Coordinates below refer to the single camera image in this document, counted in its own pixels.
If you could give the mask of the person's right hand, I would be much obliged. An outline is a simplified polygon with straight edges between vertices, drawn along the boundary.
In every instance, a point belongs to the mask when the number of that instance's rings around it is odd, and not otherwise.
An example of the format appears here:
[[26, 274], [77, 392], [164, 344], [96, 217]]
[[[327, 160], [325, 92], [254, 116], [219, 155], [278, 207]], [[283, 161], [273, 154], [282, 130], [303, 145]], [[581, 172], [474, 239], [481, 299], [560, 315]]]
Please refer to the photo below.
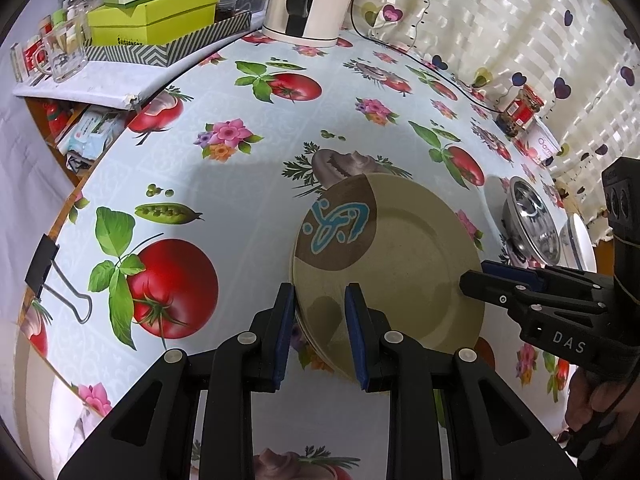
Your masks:
[[[596, 413], [604, 412], [625, 391], [627, 385], [621, 382], [606, 382], [598, 386], [590, 385], [582, 368], [573, 374], [568, 385], [565, 421], [570, 429], [579, 430]], [[603, 444], [623, 441], [639, 416], [639, 379], [628, 389], [623, 399], [617, 403], [614, 427], [603, 438]]]

